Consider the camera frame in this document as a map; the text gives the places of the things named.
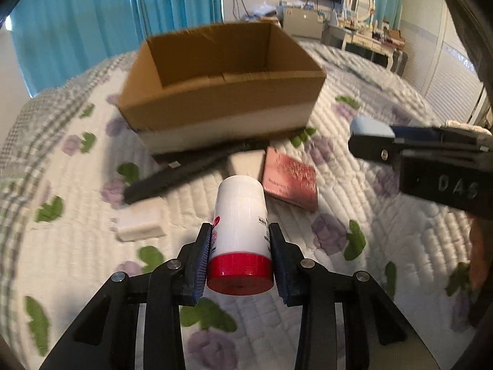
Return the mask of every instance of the red cap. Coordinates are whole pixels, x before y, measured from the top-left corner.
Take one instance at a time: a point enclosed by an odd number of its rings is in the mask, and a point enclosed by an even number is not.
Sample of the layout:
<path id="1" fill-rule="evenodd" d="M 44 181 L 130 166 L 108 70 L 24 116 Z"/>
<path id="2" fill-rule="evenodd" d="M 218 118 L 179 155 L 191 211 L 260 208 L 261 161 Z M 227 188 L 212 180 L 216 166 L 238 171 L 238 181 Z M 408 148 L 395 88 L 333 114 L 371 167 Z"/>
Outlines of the red cap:
<path id="1" fill-rule="evenodd" d="M 225 295 L 256 295 L 274 286 L 272 261 L 254 253 L 227 253 L 207 266 L 207 286 Z"/>

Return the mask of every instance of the silver bolt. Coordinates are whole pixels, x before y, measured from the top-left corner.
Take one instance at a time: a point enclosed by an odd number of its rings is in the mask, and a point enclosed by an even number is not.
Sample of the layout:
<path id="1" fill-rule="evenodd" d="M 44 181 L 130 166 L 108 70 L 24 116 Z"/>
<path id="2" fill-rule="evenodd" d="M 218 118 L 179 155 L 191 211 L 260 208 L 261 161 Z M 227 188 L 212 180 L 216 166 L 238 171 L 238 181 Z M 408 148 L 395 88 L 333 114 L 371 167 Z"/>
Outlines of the silver bolt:
<path id="1" fill-rule="evenodd" d="M 366 271 L 358 271 L 356 273 L 356 278 L 358 279 L 358 281 L 366 282 L 370 280 L 370 274 L 368 274 Z"/>
<path id="2" fill-rule="evenodd" d="M 113 282 L 123 281 L 124 278 L 125 278 L 125 273 L 123 271 L 117 271 L 116 273 L 112 274 L 112 281 Z"/>
<path id="3" fill-rule="evenodd" d="M 181 262 L 177 258 L 174 258 L 168 262 L 167 266 L 170 270 L 177 270 L 181 267 Z"/>
<path id="4" fill-rule="evenodd" d="M 310 258 L 304 258 L 300 262 L 300 264 L 303 268 L 314 268 L 315 267 L 315 262 Z"/>

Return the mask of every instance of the white bottle with red cap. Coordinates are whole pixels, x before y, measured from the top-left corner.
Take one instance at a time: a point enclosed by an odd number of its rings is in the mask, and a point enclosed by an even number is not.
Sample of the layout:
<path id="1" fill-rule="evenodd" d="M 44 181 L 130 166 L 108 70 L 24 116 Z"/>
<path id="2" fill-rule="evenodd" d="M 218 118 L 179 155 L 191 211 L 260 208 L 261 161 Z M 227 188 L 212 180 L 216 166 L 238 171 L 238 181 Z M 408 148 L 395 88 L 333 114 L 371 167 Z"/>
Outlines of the white bottle with red cap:
<path id="1" fill-rule="evenodd" d="M 264 189 L 247 175 L 218 188 L 207 285 L 228 295 L 254 295 L 274 285 Z"/>

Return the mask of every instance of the brown box on table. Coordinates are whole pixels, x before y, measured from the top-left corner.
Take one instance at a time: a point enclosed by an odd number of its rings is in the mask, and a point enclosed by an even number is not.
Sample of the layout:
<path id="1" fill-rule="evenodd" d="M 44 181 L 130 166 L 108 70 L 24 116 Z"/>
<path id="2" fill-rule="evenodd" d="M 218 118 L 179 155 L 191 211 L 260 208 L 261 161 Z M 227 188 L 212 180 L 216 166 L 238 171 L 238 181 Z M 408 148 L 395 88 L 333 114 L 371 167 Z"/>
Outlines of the brown box on table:
<path id="1" fill-rule="evenodd" d="M 145 41 L 118 108 L 155 155 L 304 127 L 324 81 L 277 26 L 214 24 Z"/>

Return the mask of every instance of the cable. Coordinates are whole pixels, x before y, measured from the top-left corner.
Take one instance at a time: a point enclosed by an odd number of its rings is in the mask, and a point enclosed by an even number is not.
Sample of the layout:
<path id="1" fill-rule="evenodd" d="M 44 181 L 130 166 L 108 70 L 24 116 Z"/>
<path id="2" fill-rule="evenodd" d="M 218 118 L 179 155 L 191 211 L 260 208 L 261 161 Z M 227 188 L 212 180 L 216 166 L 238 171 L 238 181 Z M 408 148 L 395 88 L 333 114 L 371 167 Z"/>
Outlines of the cable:
<path id="1" fill-rule="evenodd" d="M 238 12 L 238 18 L 236 18 L 236 13 L 235 13 L 235 2 L 236 2 L 236 10 Z M 241 2 L 242 2 L 243 9 L 245 10 L 246 14 L 248 16 L 250 16 L 247 8 L 245 7 L 245 3 L 243 2 L 243 0 L 241 0 Z M 235 19 L 240 19 L 240 4 L 238 3 L 238 0 L 233 0 L 233 16 L 235 17 Z"/>

